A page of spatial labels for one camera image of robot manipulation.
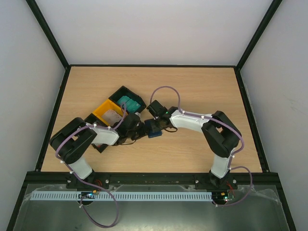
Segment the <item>blue leather card holder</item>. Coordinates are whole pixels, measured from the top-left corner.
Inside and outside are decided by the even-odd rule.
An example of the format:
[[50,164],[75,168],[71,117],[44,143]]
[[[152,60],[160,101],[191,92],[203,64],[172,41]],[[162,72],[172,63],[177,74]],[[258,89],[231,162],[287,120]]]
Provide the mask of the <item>blue leather card holder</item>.
[[158,126],[158,123],[155,119],[147,119],[144,121],[144,123],[147,129],[148,138],[155,138],[162,136],[162,130]]

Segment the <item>black bin with teal cards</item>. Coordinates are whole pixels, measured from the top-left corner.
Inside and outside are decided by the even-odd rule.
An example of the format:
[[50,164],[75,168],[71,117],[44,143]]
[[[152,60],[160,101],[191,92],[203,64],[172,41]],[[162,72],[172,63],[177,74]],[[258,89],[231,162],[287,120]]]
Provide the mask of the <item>black bin with teal cards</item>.
[[109,100],[119,106],[125,103],[126,111],[129,113],[141,113],[146,108],[144,100],[125,86],[121,86],[115,91]]

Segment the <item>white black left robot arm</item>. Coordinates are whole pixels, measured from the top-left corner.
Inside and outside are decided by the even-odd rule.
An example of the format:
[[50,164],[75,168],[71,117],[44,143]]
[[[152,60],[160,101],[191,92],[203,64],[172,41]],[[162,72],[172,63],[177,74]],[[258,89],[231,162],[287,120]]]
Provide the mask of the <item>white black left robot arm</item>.
[[136,141],[148,135],[148,132],[149,128],[137,114],[123,116],[114,126],[101,126],[98,122],[91,124],[76,117],[51,137],[50,146],[70,172],[85,180],[93,173],[92,167],[83,157],[91,145],[123,145],[127,139]]

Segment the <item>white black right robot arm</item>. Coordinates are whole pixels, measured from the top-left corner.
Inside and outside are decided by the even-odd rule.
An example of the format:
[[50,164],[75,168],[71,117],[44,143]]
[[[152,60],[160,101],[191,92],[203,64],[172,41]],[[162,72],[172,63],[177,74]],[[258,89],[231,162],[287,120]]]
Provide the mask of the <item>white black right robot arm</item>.
[[157,100],[150,103],[147,110],[154,117],[150,122],[152,131],[186,128],[202,133],[214,153],[209,182],[217,189],[226,184],[235,149],[244,141],[240,131],[224,112],[197,114],[174,106],[167,109]]

